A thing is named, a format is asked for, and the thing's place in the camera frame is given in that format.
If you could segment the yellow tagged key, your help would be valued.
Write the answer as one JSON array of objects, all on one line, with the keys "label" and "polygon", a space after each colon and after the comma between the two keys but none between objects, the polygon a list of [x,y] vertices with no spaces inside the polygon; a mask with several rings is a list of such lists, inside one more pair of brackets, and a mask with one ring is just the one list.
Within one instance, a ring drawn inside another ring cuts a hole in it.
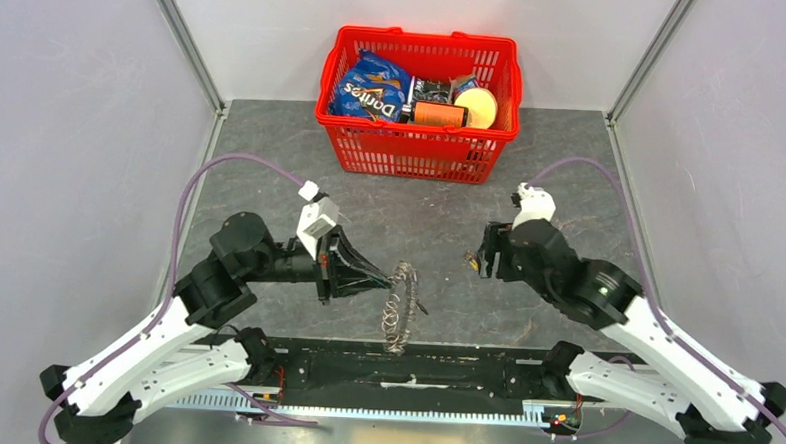
[{"label": "yellow tagged key", "polygon": [[480,271],[480,264],[479,258],[473,254],[472,252],[468,251],[464,254],[465,262],[472,268],[473,271],[479,272]]}]

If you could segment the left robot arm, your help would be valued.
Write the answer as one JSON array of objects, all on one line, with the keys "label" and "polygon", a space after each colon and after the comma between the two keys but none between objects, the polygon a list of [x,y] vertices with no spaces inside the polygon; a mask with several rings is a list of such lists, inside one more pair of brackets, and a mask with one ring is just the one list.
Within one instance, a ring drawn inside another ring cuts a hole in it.
[{"label": "left robot arm", "polygon": [[322,303],[372,289],[390,277],[333,226],[313,246],[275,241],[257,214],[238,212],[210,238],[208,256],[149,317],[89,361],[54,364],[40,374],[61,444],[113,444],[142,419],[191,392],[241,380],[266,384],[277,369],[263,330],[246,328],[178,362],[183,347],[226,327],[258,300],[254,282],[313,283]]}]

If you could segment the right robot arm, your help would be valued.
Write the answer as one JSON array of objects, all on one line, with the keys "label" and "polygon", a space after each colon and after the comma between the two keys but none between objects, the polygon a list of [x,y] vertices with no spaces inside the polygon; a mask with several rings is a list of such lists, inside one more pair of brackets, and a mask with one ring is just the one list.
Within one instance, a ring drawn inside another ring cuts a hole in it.
[{"label": "right robot arm", "polygon": [[539,383],[552,398],[569,394],[620,405],[674,433],[684,444],[771,444],[769,425],[786,409],[786,387],[759,383],[714,356],[694,357],[695,341],[666,316],[656,318],[641,285],[605,260],[580,258],[542,219],[489,222],[475,268],[523,282],[568,319],[623,345],[655,376],[618,368],[581,346],[558,342]]}]

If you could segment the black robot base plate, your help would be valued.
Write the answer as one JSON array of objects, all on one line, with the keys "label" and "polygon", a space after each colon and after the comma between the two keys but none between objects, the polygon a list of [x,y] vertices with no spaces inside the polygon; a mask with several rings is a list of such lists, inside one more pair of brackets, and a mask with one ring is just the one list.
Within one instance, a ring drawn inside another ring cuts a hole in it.
[{"label": "black robot base plate", "polygon": [[288,337],[267,346],[273,356],[234,380],[281,387],[286,405],[513,413],[524,400],[575,398],[540,348],[415,343],[393,355],[377,341]]}]

